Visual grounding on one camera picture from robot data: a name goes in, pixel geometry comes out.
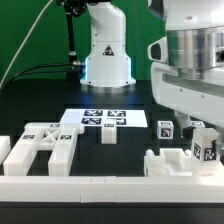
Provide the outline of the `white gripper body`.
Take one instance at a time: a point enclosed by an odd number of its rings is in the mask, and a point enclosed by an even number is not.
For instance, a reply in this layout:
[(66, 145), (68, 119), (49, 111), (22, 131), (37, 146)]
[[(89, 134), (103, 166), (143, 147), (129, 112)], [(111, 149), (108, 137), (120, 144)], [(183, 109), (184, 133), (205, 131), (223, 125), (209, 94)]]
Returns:
[(155, 101), (176, 112), (224, 128), (224, 66), (206, 69), (202, 80), (180, 78), (168, 65), (167, 38), (148, 46)]

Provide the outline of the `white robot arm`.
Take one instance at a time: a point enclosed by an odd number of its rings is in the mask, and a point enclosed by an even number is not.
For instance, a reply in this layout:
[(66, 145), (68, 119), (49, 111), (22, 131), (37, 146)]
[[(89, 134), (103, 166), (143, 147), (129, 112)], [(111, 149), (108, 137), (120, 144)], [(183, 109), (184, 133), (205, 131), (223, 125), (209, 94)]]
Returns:
[[(192, 117), (224, 135), (224, 0), (147, 0), (165, 22), (165, 36), (148, 46), (155, 101), (175, 111), (183, 133)], [(133, 84), (125, 51), (126, 17), (110, 0), (87, 0), (91, 53), (81, 82), (100, 91)]]

